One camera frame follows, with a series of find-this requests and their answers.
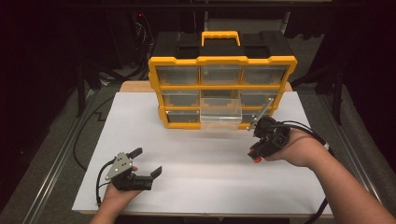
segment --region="hand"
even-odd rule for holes
[[[108,184],[104,199],[91,223],[113,223],[128,203],[141,192],[142,190],[117,190],[113,184]]]
[[[266,161],[285,160],[295,166],[311,168],[323,156],[331,156],[326,148],[310,134],[291,129],[289,143],[277,153],[264,158]]]

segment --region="storage organizer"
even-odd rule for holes
[[[281,32],[159,33],[149,82],[166,128],[246,129],[269,102],[272,116],[297,60]]]

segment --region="yellow handle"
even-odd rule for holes
[[[239,35],[236,31],[204,31],[202,32],[202,43],[201,46],[204,45],[205,39],[223,39],[223,38],[234,38],[236,40],[236,44],[241,46],[241,42],[239,41]]]

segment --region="table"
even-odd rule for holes
[[[92,155],[73,210],[92,214],[95,181],[100,168],[119,152],[137,147],[137,175],[163,173],[151,191],[136,197],[126,215],[182,217],[300,217],[314,214],[324,198],[313,172],[285,161],[254,163],[247,155],[257,142],[252,133],[165,129],[157,114],[157,98],[147,82],[125,83],[146,92],[118,92]],[[278,120],[309,125],[294,91],[284,93],[275,112]],[[327,207],[324,216],[331,217]]]

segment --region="clear plastic drawer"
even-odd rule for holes
[[[199,91],[162,91],[165,106],[198,106]]]
[[[239,84],[242,66],[238,64],[210,64],[201,66],[201,83],[203,85]]]
[[[161,85],[197,85],[199,66],[157,66]]]
[[[169,122],[189,122],[199,121],[199,111],[196,110],[167,110],[166,115]]]
[[[242,121],[239,91],[202,91],[200,121],[202,128],[237,129]]]
[[[241,104],[250,106],[263,106],[268,104],[270,98],[275,99],[277,91],[241,91]]]
[[[286,65],[245,66],[242,84],[277,84],[282,80]]]

